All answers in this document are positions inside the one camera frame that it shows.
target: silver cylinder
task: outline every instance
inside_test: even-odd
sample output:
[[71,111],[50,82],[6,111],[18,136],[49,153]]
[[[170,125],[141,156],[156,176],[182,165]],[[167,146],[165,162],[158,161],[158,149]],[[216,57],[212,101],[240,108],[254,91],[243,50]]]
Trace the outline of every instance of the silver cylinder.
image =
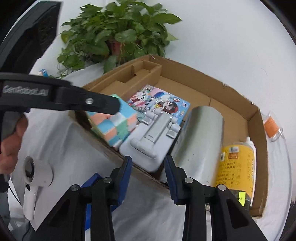
[[[194,108],[171,153],[176,166],[201,184],[215,186],[223,131],[224,119],[219,111],[209,106]],[[165,170],[160,180],[166,182]]]

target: cardboard insert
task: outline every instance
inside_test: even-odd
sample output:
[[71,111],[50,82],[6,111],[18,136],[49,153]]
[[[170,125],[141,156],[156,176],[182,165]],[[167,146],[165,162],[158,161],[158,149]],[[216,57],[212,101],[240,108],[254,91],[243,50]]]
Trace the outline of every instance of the cardboard insert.
[[[258,107],[222,82],[159,56],[143,56],[132,60],[85,85],[84,88],[107,95],[117,94],[127,101],[146,84],[190,102],[188,112],[202,105],[217,109],[225,120],[224,146],[233,142],[244,142],[246,137],[250,136],[257,149],[257,179],[250,214],[262,216],[268,190],[268,160],[266,136]],[[81,125],[89,129],[83,115],[78,114],[76,117]],[[102,140],[99,141],[115,152]],[[136,168],[147,175],[141,168]]]

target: yellow label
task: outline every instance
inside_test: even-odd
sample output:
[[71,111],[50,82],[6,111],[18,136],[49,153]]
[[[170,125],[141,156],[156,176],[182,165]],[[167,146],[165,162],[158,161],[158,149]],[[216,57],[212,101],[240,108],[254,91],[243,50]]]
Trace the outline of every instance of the yellow label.
[[254,151],[245,145],[222,148],[216,185],[245,191],[252,198]]
[[239,192],[239,202],[244,207],[246,192]]

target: white phone holder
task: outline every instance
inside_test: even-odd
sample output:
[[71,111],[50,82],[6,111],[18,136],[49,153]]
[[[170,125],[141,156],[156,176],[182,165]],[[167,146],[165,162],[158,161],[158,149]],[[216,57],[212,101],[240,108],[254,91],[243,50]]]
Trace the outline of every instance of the white phone holder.
[[52,169],[48,163],[34,161],[27,156],[22,166],[22,175],[26,182],[23,212],[28,220],[34,219],[34,209],[38,187],[48,187],[52,183]]
[[119,152],[131,156],[139,167],[156,172],[180,130],[177,118],[156,109],[145,118],[121,144]]

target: potted plant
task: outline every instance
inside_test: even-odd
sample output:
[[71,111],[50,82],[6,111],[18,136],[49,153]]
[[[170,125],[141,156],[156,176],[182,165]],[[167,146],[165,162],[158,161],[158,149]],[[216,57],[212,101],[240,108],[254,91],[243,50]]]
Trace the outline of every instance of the potted plant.
[[70,29],[60,35],[67,45],[57,58],[66,76],[83,69],[87,61],[104,62],[104,72],[146,54],[165,56],[165,47],[176,38],[167,32],[165,23],[181,19],[158,3],[148,6],[133,0],[117,0],[105,8],[87,4],[82,13],[63,25]]

